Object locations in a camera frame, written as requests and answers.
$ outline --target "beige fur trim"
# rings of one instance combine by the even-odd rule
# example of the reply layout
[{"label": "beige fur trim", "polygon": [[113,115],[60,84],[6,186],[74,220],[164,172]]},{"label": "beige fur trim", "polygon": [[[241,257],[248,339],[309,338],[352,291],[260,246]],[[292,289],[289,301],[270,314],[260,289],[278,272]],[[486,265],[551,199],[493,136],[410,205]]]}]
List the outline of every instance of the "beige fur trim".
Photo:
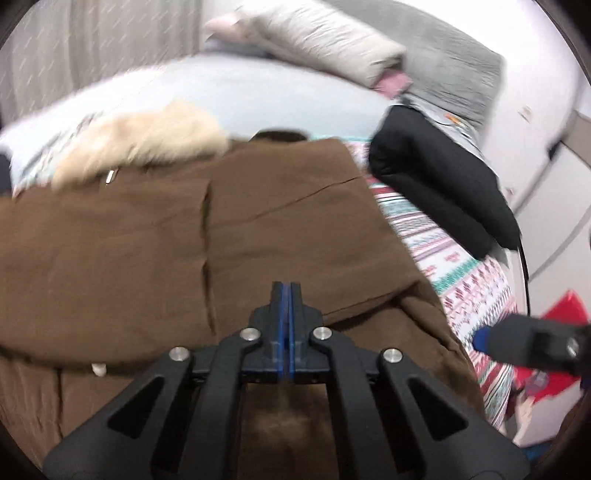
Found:
[{"label": "beige fur trim", "polygon": [[230,141],[217,120],[190,103],[110,116],[92,123],[63,153],[51,187],[60,190],[125,165],[172,163],[223,155]]}]

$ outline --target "white wall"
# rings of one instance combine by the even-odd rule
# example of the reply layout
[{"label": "white wall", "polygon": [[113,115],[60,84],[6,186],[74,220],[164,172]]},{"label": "white wall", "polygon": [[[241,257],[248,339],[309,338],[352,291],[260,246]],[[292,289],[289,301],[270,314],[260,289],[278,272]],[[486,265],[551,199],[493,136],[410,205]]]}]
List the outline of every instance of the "white wall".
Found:
[{"label": "white wall", "polygon": [[[591,86],[584,80],[576,109],[591,117]],[[591,206],[591,170],[568,148],[560,147],[550,171],[518,215],[530,273],[566,245]],[[591,312],[591,220],[578,230],[564,251],[530,283],[531,310],[546,312],[567,290],[576,291]],[[564,416],[580,398],[578,385],[534,406],[532,422],[521,445],[556,435]]]},{"label": "white wall", "polygon": [[[512,204],[547,161],[571,110],[579,65],[560,33],[532,0],[402,0],[471,35],[506,60],[505,77],[483,152]],[[206,0],[205,19],[232,11],[241,0]],[[532,110],[531,123],[519,111]]]}]

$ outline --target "white cabinet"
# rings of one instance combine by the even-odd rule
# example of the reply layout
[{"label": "white cabinet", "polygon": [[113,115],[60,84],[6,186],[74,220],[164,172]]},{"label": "white cabinet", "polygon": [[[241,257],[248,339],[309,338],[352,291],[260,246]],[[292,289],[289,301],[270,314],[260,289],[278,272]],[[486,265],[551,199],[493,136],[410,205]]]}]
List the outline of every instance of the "white cabinet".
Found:
[{"label": "white cabinet", "polygon": [[591,314],[591,219],[568,247],[530,282],[531,313],[548,310],[568,289],[575,290]]},{"label": "white cabinet", "polygon": [[584,116],[591,118],[591,85],[584,81],[583,92],[579,97],[579,104],[577,105],[577,111],[582,113]]},{"label": "white cabinet", "polygon": [[561,146],[544,181],[517,215],[530,275],[561,247],[591,206],[591,169]]}]

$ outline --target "patterned bedsheet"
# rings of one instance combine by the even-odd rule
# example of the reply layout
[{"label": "patterned bedsheet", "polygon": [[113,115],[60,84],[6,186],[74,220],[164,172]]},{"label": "patterned bedsheet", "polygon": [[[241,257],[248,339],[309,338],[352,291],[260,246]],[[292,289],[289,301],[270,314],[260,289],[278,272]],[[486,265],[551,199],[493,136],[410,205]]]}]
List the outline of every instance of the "patterned bedsheet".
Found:
[{"label": "patterned bedsheet", "polygon": [[[362,169],[367,168],[368,141],[343,139]],[[474,364],[486,416],[497,429],[504,417],[513,367],[492,361],[472,348],[472,335],[516,310],[515,298],[499,262],[478,261],[404,196],[367,175],[380,209],[406,244],[415,262],[431,281],[447,314],[450,327],[462,341]]]}]

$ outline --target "beige pillow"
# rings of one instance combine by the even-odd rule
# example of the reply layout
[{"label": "beige pillow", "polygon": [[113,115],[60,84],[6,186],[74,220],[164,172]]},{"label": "beige pillow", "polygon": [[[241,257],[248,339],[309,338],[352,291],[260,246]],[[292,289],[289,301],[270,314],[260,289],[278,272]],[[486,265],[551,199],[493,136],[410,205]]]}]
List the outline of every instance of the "beige pillow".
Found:
[{"label": "beige pillow", "polygon": [[373,87],[405,47],[317,0],[250,0],[236,10],[247,39],[296,64]]}]

